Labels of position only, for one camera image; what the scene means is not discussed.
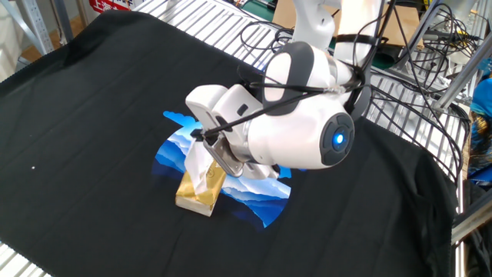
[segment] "white tissue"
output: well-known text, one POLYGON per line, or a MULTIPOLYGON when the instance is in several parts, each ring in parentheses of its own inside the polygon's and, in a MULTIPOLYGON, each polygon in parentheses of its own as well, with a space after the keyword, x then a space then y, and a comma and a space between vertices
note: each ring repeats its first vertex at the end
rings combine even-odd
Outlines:
POLYGON ((188 155, 184 160, 184 167, 191 177, 194 193, 199 195, 208 190, 207 188, 207 172, 214 158, 203 146, 203 142, 194 140, 191 143, 188 155))

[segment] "black fabric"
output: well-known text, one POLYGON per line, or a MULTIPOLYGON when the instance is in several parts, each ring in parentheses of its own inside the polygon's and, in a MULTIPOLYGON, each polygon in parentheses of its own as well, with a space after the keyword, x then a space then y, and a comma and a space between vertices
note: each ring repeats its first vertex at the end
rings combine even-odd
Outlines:
POLYGON ((253 69, 148 15, 106 12, 0 84, 0 239, 56 276, 448 276, 454 188, 422 149, 365 119, 331 169, 282 179, 264 230, 212 217, 151 176, 197 85, 253 69))

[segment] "mountain print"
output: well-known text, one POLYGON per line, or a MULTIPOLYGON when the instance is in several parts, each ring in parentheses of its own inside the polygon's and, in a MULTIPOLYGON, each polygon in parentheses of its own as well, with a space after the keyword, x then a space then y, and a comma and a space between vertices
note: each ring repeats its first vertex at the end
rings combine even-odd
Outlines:
MULTIPOLYGON (((155 155, 152 166, 153 175, 163 175, 173 179, 181 179, 185 173, 185 159, 193 138, 191 132, 201 128, 191 116, 174 112, 164 112, 164 117, 178 123, 181 128, 162 144, 155 155)), ((291 178, 291 170, 282 168, 279 178, 291 178)), ((227 176, 221 194, 248 209, 235 209, 231 213, 242 220, 249 221, 258 227, 258 219, 262 227, 268 227, 284 210, 291 188, 276 179, 251 180, 244 177, 227 176)))

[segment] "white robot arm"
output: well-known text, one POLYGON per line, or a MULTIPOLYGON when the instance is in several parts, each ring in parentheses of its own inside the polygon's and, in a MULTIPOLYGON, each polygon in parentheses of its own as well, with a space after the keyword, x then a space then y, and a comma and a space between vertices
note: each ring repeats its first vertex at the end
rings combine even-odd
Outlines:
POLYGON ((348 92, 361 84, 360 72, 352 65, 362 64, 371 48, 358 42, 354 51, 350 37, 375 36, 376 24, 362 28, 379 17, 382 4, 381 0, 341 2, 339 35, 347 34, 349 39, 337 42, 337 58, 332 58, 324 51, 334 29, 333 18, 321 6, 325 2, 328 0, 294 0, 298 13, 294 42, 284 46, 268 64, 262 102, 241 85, 229 89, 203 85, 186 98, 187 106, 203 125, 194 136, 203 140, 229 175, 275 178, 276 165, 324 169, 349 153, 354 123, 345 105, 351 96, 348 92), (351 18, 363 20, 347 23, 351 18), (317 94, 308 95, 309 88, 317 88, 317 94), (268 112, 249 120, 259 111, 268 112))

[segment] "gold package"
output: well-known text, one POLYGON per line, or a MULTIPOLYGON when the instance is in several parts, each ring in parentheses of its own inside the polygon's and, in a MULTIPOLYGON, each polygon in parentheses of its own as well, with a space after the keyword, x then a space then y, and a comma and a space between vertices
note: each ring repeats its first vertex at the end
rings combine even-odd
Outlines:
POLYGON ((210 216, 214 210, 218 195, 221 193, 226 175, 224 169, 216 161, 213 161, 205 178, 207 191, 196 195, 190 175, 185 172, 176 192, 176 205, 183 209, 210 216))

